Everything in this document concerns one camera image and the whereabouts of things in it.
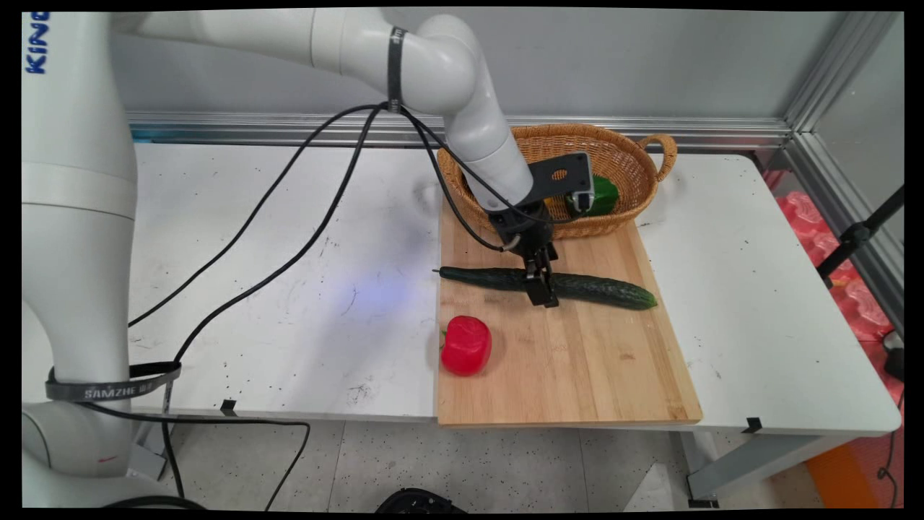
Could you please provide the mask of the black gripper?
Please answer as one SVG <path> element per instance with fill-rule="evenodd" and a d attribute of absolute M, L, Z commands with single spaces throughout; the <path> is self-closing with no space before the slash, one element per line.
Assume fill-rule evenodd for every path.
<path fill-rule="evenodd" d="M 559 299 L 552 283 L 552 262 L 558 255 L 552 243 L 552 216 L 545 204 L 522 205 L 519 210 L 489 212 L 489 223 L 504 243 L 519 236 L 518 244 L 509 251 L 524 260 L 525 281 L 533 284 L 533 305 L 557 307 Z"/>

